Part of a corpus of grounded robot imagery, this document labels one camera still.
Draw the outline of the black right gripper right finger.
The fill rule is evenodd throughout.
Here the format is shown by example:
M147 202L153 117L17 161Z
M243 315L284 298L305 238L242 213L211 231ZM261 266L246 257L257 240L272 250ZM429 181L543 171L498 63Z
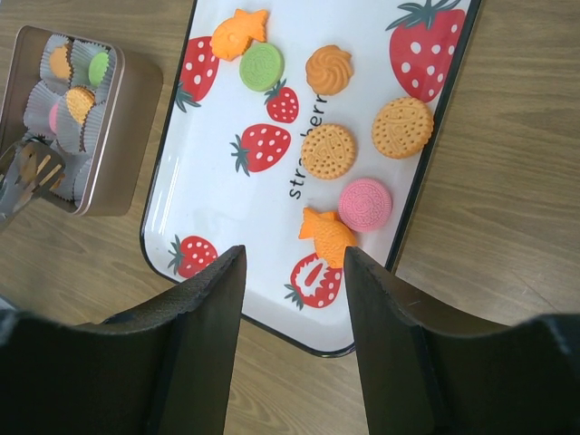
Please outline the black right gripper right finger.
M579 317L506 326L345 253L346 293L372 434L576 434Z

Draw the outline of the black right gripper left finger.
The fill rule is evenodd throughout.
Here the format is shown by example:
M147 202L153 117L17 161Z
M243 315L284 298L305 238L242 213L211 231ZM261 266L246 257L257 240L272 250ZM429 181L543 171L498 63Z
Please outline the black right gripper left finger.
M4 434L220 434L246 288L233 246L101 324L1 313Z

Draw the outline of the metal serving tongs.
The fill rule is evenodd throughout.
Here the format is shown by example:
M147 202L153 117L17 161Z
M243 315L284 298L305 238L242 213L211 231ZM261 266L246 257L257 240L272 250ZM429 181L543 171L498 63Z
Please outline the metal serving tongs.
M45 143L19 140L1 156L1 231L62 178L63 157Z

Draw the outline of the orange flower cookie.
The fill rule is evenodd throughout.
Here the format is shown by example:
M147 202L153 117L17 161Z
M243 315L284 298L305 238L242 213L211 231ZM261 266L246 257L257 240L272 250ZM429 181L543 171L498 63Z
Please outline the orange flower cookie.
M62 178L63 159L58 155L26 151L23 165L19 169L20 179L26 188L36 191L39 188L51 189Z

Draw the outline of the orange swirl cookie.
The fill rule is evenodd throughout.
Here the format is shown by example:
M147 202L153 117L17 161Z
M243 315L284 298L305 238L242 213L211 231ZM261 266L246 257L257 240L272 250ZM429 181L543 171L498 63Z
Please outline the orange swirl cookie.
M306 81L318 95L335 95L353 76L352 55L335 44L316 50L305 65Z

